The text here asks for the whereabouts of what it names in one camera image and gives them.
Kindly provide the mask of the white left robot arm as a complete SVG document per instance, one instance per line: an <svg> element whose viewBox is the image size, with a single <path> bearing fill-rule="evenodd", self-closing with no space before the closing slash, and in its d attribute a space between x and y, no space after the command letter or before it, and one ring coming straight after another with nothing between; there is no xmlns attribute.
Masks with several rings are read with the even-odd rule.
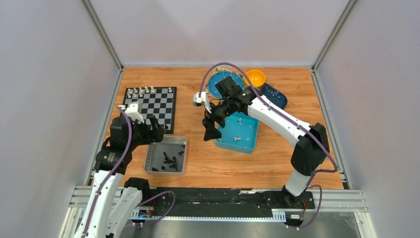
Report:
<svg viewBox="0 0 420 238"><path fill-rule="evenodd" d="M165 128L154 115L148 115L151 125L140 122L135 113L121 113L113 119L110 135L96 155L92 191L76 238L118 238L137 205L151 200L149 182L143 178L126 181L120 198L114 203L117 189L132 160L132 152L140 145L161 142Z"/></svg>

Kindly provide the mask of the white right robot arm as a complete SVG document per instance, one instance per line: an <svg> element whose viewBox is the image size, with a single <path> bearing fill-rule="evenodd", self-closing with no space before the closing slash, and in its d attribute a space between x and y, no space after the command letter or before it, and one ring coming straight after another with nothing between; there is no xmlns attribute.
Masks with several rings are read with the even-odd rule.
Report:
<svg viewBox="0 0 420 238"><path fill-rule="evenodd" d="M193 95L193 105L205 107L204 140L221 139L222 133L215 124L225 127L225 119L234 113L243 113L276 131L294 148L291 157L293 170L283 187L282 200L287 207L296 207L302 202L302 193L308 188L316 169L329 156L326 128L320 123L311 125L291 116L252 84L241 88L230 76L217 83L216 88L222 96L218 104L212 103L205 92Z"/></svg>

